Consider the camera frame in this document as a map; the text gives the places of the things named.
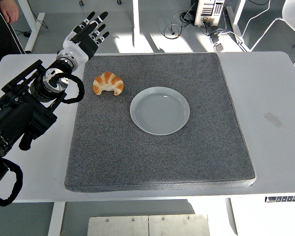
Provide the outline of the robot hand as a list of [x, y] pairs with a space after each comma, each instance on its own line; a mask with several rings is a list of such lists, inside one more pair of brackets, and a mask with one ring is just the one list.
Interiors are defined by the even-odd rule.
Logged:
[[108, 16], [105, 11], [95, 17], [91, 12], [63, 42], [63, 49], [57, 54], [57, 59], [67, 60], [73, 69], [90, 60], [99, 48], [99, 45], [109, 36], [103, 33], [106, 25], [103, 23]]

